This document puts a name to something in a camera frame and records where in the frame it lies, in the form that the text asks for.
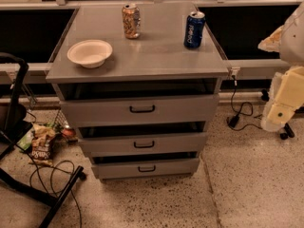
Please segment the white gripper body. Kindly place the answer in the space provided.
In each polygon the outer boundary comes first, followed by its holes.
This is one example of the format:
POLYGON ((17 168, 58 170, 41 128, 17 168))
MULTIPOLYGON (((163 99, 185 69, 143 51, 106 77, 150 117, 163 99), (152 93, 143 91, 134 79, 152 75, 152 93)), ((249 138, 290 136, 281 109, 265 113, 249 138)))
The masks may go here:
POLYGON ((284 126, 283 123, 273 123, 271 120, 267 119, 271 107, 275 105, 275 97, 279 90, 281 82, 282 82, 282 73, 276 72, 274 78, 271 81, 271 86, 268 91, 269 101, 264 106, 262 119, 260 121, 261 128, 268 132, 277 132, 284 126))

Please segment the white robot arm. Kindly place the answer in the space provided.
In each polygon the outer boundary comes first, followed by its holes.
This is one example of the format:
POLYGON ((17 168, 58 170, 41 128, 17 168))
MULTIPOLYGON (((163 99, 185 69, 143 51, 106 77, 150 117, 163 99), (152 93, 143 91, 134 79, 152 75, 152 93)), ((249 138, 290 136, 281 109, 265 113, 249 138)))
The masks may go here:
POLYGON ((304 3, 257 47, 278 52, 280 59, 291 66, 285 73, 275 74, 262 113, 261 127, 276 132, 304 105, 304 3))

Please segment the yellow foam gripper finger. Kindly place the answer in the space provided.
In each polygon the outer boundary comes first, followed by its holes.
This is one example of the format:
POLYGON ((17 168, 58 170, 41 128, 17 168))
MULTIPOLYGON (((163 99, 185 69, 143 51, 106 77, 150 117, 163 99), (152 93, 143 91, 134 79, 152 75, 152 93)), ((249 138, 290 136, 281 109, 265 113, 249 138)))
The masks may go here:
POLYGON ((295 111, 304 105, 304 66, 292 66, 282 74, 282 82, 275 96, 275 105, 267 116, 275 124, 285 124, 295 111))

